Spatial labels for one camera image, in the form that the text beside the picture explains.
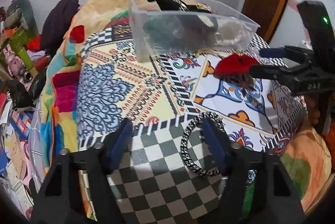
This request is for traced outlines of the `right hand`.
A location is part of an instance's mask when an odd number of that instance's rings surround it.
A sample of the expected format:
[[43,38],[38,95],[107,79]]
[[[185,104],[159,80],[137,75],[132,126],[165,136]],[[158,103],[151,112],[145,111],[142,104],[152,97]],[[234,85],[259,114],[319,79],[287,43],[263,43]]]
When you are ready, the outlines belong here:
[[309,122],[322,136],[334,160],[334,93],[330,96],[330,106],[326,107],[325,117],[320,99],[317,94],[304,96]]

